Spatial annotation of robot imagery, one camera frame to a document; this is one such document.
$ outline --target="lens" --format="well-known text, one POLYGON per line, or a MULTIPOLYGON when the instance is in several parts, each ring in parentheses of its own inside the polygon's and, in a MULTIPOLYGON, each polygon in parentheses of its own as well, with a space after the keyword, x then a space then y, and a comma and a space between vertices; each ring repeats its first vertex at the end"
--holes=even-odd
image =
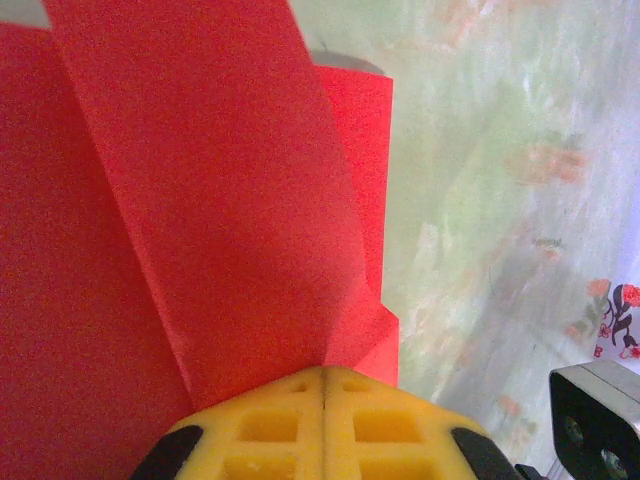
POLYGON ((629 474, 615 453, 609 450, 602 450, 600 455, 604 461, 604 466, 607 468, 607 472, 609 472, 609 476, 613 480, 628 480, 629 474))
POLYGON ((581 447, 584 444, 584 435, 582 435, 580 425, 573 418, 564 417, 564 429, 569 435, 569 440, 576 447, 581 447))

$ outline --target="red flower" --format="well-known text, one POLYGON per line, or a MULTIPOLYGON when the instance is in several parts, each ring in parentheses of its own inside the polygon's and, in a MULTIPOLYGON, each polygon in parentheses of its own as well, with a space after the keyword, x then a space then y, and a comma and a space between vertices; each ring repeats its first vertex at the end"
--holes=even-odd
POLYGON ((591 280, 587 285, 587 293, 590 297, 601 297, 609 291, 611 282, 606 278, 591 280))
POLYGON ((600 333, 598 334, 599 337, 603 337, 603 338, 609 338, 609 334, 611 333, 611 329, 609 327, 607 327, 604 323, 600 324, 600 333))
POLYGON ((630 303, 632 307, 640 307, 640 288, 633 285, 622 287, 622 298, 625 303, 630 303))

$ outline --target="red paper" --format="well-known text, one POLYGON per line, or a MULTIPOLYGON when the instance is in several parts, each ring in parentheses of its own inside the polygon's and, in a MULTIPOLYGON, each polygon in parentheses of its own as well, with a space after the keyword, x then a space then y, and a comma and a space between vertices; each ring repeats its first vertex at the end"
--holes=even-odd
POLYGON ((0 476, 126 478, 193 409, 50 34, 0 45, 0 476))
POLYGON ((367 280, 379 299, 382 288, 384 218, 391 131, 390 78, 318 67, 351 166, 362 224, 367 280))
POLYGON ((287 3, 45 4, 196 407, 320 364, 363 246, 287 3))
POLYGON ((317 364, 395 383, 389 80, 325 71, 330 107, 286 5, 56 5, 65 66, 48 32, 0 26, 3 476, 124 478, 187 391, 317 364))

